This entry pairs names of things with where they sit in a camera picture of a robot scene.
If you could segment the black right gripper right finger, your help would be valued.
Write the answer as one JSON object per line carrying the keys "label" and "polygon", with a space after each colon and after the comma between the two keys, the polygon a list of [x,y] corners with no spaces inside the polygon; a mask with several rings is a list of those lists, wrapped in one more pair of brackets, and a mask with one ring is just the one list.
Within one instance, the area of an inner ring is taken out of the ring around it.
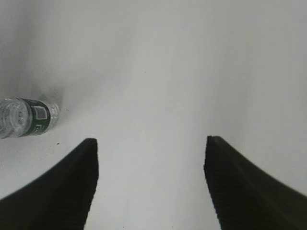
{"label": "black right gripper right finger", "polygon": [[223,230],[305,230],[307,197],[219,136],[206,140],[204,175]]}

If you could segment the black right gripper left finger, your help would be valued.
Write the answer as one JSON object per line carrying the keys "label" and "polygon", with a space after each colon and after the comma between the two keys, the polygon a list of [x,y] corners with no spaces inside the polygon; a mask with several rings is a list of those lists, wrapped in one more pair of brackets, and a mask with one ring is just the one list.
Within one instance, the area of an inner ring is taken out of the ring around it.
{"label": "black right gripper left finger", "polygon": [[98,177],[97,140],[87,138],[43,175],[0,200],[0,228],[83,230]]}

